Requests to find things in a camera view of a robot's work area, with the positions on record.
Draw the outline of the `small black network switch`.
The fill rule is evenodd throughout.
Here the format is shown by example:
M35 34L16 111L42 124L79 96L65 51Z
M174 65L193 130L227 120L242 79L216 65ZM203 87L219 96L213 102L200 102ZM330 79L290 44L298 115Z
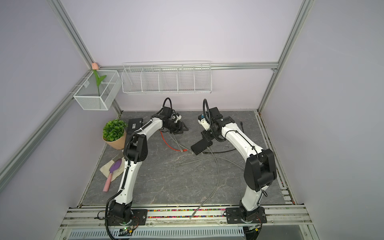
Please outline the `small black network switch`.
M197 143L191 146L191 150L195 155L199 155L202 153L204 150L206 150L208 147L210 147L213 144L213 142L210 140L208 141L207 139L201 139Z

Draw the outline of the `large black network switch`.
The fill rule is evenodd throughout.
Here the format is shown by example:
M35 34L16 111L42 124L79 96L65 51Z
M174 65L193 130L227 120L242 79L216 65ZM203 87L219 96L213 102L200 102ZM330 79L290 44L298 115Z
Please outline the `large black network switch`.
M128 125L125 128L127 136L126 142L129 140L131 134L143 126L143 118L134 118L128 120Z

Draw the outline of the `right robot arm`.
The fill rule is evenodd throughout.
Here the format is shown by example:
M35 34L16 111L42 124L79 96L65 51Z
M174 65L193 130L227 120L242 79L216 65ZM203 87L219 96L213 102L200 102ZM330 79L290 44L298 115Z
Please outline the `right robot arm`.
M231 117L223 117L216 107L210 108L206 99L203 100L203 113L198 117L198 122L204 130L201 132L202 140L197 147L193 147L196 155L208 149L213 140L221 143L228 141L245 161L244 180L247 188L240 200L239 213L233 217L244 223L265 223L265 211L260 201L268 195L266 190L277 178L274 152L254 143Z

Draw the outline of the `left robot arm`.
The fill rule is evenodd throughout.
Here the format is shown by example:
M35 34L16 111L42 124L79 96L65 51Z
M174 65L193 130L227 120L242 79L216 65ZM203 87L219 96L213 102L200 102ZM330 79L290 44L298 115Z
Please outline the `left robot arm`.
M127 136L123 148L124 172L119 191L106 204L106 223L129 225L134 214L131 210L133 202L133 190L143 161L147 158L148 139L161 129L166 129L171 134L183 134L189 129L181 121L172 105L172 100L166 98L161 109L151 116L144 124L142 118L130 119L126 128Z

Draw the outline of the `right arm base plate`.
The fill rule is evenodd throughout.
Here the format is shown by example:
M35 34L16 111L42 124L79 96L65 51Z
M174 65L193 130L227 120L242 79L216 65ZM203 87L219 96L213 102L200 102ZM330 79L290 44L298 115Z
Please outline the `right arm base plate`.
M253 211L247 211L244 207L226 208L223 215L228 224L265 224L267 218L265 208L258 207Z

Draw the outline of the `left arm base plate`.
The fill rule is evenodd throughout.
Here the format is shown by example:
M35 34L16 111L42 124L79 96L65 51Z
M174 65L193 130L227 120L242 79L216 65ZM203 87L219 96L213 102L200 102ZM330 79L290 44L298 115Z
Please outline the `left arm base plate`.
M126 209L124 211L109 211L107 215L108 226L143 226L148 215L147 209Z

